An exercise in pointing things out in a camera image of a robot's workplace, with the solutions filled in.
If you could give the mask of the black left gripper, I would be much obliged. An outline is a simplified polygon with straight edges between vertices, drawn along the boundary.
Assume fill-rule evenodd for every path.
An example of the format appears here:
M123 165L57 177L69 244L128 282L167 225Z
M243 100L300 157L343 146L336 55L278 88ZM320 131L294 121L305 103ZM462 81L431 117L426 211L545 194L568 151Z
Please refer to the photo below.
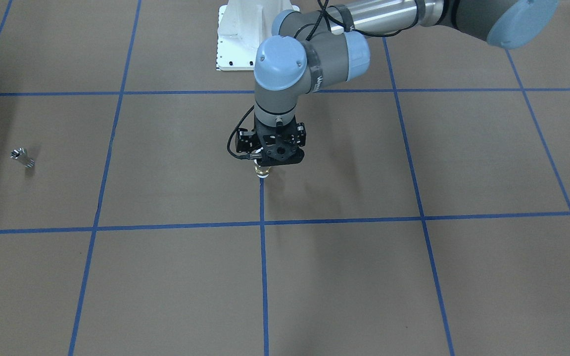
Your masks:
M303 123L290 122L283 126L271 127L255 122L251 131L236 129L236 152L240 159L255 160L258 165L299 164L305 153L307 131Z

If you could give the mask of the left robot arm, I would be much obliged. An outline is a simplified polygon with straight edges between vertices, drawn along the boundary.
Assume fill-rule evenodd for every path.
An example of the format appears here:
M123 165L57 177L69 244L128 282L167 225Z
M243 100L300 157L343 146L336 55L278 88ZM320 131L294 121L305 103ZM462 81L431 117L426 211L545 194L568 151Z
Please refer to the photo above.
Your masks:
M416 26L445 26L504 49L538 36L556 12L556 0L359 0L301 13L281 11L258 46L254 65L253 128L237 124L229 155L258 167L299 164L307 131L295 111L301 95L366 73L368 40L391 38Z

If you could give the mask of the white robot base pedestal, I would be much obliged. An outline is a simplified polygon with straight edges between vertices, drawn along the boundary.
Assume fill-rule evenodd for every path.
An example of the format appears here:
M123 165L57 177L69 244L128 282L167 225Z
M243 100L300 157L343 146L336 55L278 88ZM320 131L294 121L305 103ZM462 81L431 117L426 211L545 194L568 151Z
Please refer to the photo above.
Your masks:
M283 11L299 11L289 0L229 0L219 7L216 69L252 71L260 43L272 35Z

